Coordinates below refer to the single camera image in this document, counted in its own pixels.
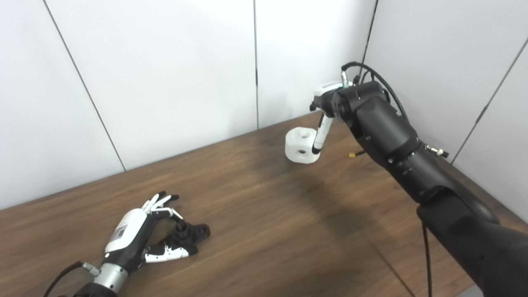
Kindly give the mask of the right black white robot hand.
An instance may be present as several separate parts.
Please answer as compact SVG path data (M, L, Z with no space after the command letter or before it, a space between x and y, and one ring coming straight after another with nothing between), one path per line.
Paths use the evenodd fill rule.
M314 97L309 105L309 110L315 111L320 109L323 111L312 146L312 153L315 155L320 154L335 118L331 107L332 96L342 88L343 84L341 82L330 82L318 86L313 92Z

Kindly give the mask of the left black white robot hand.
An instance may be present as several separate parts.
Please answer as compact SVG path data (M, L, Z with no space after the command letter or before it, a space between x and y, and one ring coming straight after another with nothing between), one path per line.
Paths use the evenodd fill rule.
M207 224L190 224L168 203L179 199L177 194L162 191L141 207L128 211L104 249L103 266L132 272L145 263L159 263L189 257L198 253L198 245L210 237ZM170 219L175 226L157 245L148 242L159 221Z

